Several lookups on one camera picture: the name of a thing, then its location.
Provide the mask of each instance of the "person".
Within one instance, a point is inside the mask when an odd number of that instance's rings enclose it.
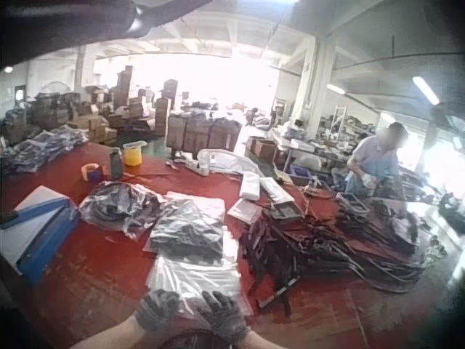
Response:
[[[258,112],[259,112],[258,108],[252,108],[251,110],[246,112],[246,120],[247,120],[246,126],[252,126],[253,125],[255,116],[256,116],[256,114]]]
[[[355,149],[357,148],[357,146],[360,144],[360,142],[362,140],[364,140],[366,137],[368,137],[368,135],[366,133],[362,133],[360,135],[358,135],[357,137],[357,141],[354,145],[354,147],[350,150],[349,152],[349,155],[352,156],[352,154],[354,153]],[[333,183],[334,183],[334,188],[335,189],[341,189],[344,188],[344,185],[341,184],[342,180],[345,179],[345,177],[349,174],[349,167],[345,166],[345,167],[333,167],[331,169],[331,176],[333,177]]]
[[[394,122],[375,136],[365,138],[347,162],[346,193],[356,196],[372,196],[376,186],[387,175],[394,176],[395,190],[404,201],[405,194],[400,182],[397,149],[408,139],[405,127]]]
[[[239,349],[284,349],[268,342],[247,326],[236,301],[220,292],[202,292],[207,306],[198,312],[211,330]],[[169,326],[179,307],[179,295],[162,289],[147,293],[138,309],[124,322],[75,344],[72,349],[132,348],[147,332],[162,331]]]

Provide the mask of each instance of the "tape roll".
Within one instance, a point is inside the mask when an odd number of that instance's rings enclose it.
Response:
[[[86,182],[98,182],[103,177],[102,167],[99,164],[87,164],[82,166],[81,174]]]

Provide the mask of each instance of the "power strip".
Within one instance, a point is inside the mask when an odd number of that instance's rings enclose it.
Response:
[[[210,174],[209,166],[207,164],[200,164],[198,160],[186,160],[186,169],[194,171],[200,176],[208,177]]]

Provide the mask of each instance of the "bottle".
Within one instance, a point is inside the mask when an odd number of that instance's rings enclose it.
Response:
[[[119,148],[113,148],[110,153],[111,179],[120,180],[123,177],[123,155]]]

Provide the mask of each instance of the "gray work glove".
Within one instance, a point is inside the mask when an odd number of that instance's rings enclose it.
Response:
[[[214,298],[208,292],[202,292],[210,309],[199,308],[198,312],[210,323],[213,333],[235,344],[249,333],[250,327],[236,301],[217,291],[213,291],[213,295]]]
[[[165,327],[179,307],[179,295],[163,289],[148,292],[134,313],[137,323],[145,331],[156,331]]]

